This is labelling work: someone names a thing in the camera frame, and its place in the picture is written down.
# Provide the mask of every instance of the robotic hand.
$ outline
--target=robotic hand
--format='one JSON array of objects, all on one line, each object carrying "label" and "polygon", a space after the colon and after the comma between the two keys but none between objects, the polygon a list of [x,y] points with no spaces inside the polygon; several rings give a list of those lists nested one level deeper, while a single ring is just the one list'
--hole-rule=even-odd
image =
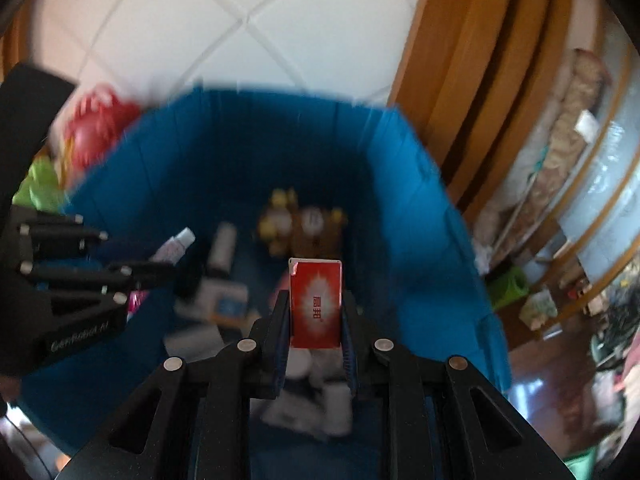
[{"label": "robotic hand", "polygon": [[0,86],[0,374],[20,377],[124,329],[127,293],[174,276],[170,264],[71,265],[108,234],[67,217],[12,206],[74,85],[18,64]]},{"label": "robotic hand", "polygon": [[[58,478],[250,478],[250,399],[280,393],[292,331],[289,314],[289,293],[283,291],[273,313],[256,321],[248,338],[208,360],[167,359]],[[341,308],[341,345],[353,397],[383,400],[380,478],[573,478],[470,362],[460,356],[446,363],[417,358],[380,337],[357,314],[348,292]]]},{"label": "robotic hand", "polygon": [[80,216],[12,206],[0,236],[0,374],[23,376],[117,334],[128,293],[174,277],[168,263],[94,269],[73,262],[108,238]]}]

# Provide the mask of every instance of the white label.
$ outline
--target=white label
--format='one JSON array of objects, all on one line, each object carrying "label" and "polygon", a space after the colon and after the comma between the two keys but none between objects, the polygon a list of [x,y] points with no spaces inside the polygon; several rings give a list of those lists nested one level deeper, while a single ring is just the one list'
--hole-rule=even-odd
[{"label": "white label", "polygon": [[302,210],[302,230],[307,236],[319,236],[324,229],[324,218],[318,207],[307,207]]},{"label": "white label", "polygon": [[598,120],[588,110],[583,110],[580,113],[578,122],[575,123],[574,127],[574,130],[581,134],[587,144],[591,144],[594,140],[596,140],[599,129],[600,124],[598,123]]}]

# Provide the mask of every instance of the red plush toy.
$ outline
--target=red plush toy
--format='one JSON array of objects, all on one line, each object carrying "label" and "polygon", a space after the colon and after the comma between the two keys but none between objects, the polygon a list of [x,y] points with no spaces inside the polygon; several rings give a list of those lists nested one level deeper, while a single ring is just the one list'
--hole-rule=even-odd
[{"label": "red plush toy", "polygon": [[108,85],[98,85],[84,95],[65,127],[67,173],[82,173],[101,162],[140,115],[137,103],[120,101]]}]

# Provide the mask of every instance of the brown floor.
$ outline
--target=brown floor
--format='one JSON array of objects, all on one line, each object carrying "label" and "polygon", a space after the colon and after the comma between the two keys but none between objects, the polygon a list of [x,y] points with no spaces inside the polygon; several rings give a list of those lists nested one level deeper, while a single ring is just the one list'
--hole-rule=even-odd
[{"label": "brown floor", "polygon": [[562,458],[593,446],[603,436],[592,429],[595,366],[589,354],[590,323],[576,316],[564,323],[560,335],[510,352],[510,401]]},{"label": "brown floor", "polygon": [[[565,292],[557,287],[551,287],[550,292],[559,311],[562,311],[564,307],[574,302],[574,300],[570,300],[567,297]],[[529,341],[536,339],[536,334],[529,330],[529,328],[520,320],[520,311],[527,299],[528,296],[520,298],[496,312],[504,326],[504,333],[507,336],[507,345],[509,346],[509,350],[519,348]]]}]

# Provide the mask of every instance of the white tube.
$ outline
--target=white tube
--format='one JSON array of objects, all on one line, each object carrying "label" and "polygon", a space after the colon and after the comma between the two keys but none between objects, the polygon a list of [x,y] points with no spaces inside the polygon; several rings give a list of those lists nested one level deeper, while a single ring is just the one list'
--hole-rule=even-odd
[{"label": "white tube", "polygon": [[238,238],[236,226],[229,222],[220,222],[207,259],[207,269],[222,270],[227,274],[231,272],[236,252],[236,238]]},{"label": "white tube", "polygon": [[185,228],[162,244],[156,254],[149,259],[152,262],[169,262],[175,265],[195,240],[196,237],[191,229]]}]

